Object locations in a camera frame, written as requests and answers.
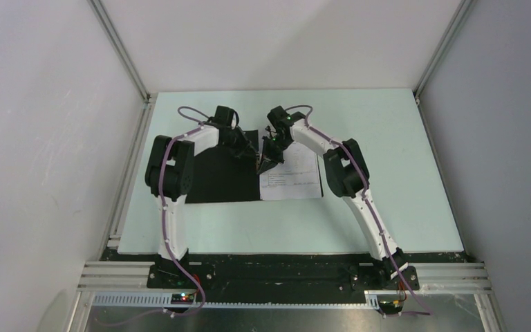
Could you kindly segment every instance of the white table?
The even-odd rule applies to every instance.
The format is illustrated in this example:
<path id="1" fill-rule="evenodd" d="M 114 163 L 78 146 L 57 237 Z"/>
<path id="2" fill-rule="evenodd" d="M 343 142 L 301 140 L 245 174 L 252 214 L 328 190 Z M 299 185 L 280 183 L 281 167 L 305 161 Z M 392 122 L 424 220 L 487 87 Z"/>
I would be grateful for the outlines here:
<path id="1" fill-rule="evenodd" d="M 195 107 L 208 115 L 232 107 L 244 130 L 268 125 L 278 105 L 314 106 L 311 124 L 359 142 L 370 171 L 375 203 L 405 252 L 461 251 L 459 234 L 429 142 L 409 89 L 224 91 L 160 93 L 138 166 L 119 245 L 120 253 L 152 253 L 160 219 L 144 175 L 157 135 L 195 127 L 176 113 Z M 351 211 L 326 185 L 324 198 L 185 205 L 192 253 L 348 253 L 369 245 Z"/>

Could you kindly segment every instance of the gray floor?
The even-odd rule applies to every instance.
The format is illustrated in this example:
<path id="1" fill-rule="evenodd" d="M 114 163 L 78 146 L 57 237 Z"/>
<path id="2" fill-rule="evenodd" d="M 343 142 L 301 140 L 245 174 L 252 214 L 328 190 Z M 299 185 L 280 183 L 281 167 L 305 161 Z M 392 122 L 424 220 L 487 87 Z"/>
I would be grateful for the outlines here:
<path id="1" fill-rule="evenodd" d="M 389 317 L 372 310 L 325 309 L 203 309 L 198 315 L 171 319 L 160 313 L 118 327 L 93 320 L 120 322 L 146 308 L 95 307 L 87 331 L 484 331 L 473 295 L 423 297 L 434 311 L 431 317 Z M 407 301 L 406 311 L 420 310 Z"/>

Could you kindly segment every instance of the white paper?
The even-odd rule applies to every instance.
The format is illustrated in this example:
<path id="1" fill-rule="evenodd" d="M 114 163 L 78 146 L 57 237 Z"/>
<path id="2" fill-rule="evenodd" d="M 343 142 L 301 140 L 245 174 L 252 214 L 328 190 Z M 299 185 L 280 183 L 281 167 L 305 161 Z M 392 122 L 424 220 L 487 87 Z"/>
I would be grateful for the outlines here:
<path id="1" fill-rule="evenodd" d="M 261 199 L 317 199 L 322 197 L 317 155 L 300 143 L 284 152 L 284 164 L 259 176 Z"/>

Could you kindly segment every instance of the gray wall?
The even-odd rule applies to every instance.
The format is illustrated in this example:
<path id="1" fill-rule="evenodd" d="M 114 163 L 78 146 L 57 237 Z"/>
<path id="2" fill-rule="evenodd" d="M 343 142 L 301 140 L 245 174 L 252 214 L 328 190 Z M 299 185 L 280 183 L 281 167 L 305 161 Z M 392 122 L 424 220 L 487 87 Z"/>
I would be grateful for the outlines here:
<path id="1" fill-rule="evenodd" d="M 531 331 L 531 1 L 479 1 L 421 102 L 466 248 Z"/>
<path id="2" fill-rule="evenodd" d="M 0 331 L 59 331 L 142 102 L 88 2 L 0 1 Z"/>

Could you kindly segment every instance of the wall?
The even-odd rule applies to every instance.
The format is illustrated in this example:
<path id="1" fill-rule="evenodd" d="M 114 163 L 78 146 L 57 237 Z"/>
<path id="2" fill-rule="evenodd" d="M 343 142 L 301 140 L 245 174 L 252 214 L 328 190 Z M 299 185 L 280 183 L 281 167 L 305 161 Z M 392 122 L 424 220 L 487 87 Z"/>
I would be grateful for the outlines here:
<path id="1" fill-rule="evenodd" d="M 531 1 L 479 1 L 421 102 L 465 245 L 531 331 Z"/>
<path id="2" fill-rule="evenodd" d="M 0 1 L 0 331 L 64 323 L 141 106 L 87 1 Z"/>
<path id="3" fill-rule="evenodd" d="M 150 91 L 413 89 L 460 0 L 105 1 Z"/>

